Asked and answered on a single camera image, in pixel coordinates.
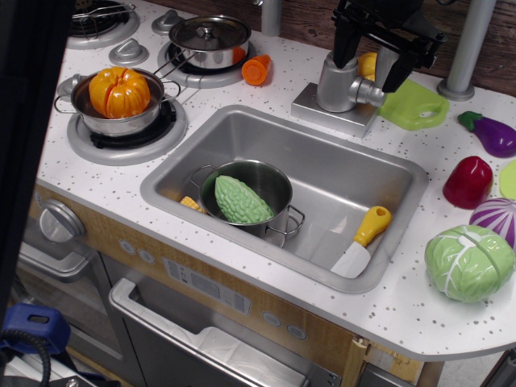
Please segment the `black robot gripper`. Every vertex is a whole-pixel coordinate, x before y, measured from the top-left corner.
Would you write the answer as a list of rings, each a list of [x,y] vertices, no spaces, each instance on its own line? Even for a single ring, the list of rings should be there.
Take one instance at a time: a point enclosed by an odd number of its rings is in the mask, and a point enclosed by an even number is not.
[[[381,88],[394,93],[414,68],[430,68],[446,36],[422,13],[422,1],[340,1],[333,59],[338,69],[356,56],[364,37],[381,49]]]

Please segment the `black foreground robot arm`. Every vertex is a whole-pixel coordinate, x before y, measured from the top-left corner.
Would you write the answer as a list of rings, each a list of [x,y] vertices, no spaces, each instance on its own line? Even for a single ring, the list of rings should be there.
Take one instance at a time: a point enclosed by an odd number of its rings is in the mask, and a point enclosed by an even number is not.
[[[7,302],[29,201],[44,149],[51,104],[71,2],[7,1],[1,5],[1,300]],[[140,199],[134,211],[118,206],[124,223],[217,268],[340,325],[349,324],[339,308],[351,303],[329,286],[278,264],[268,257],[208,235],[192,223],[171,217],[161,225],[160,211],[145,210]]]

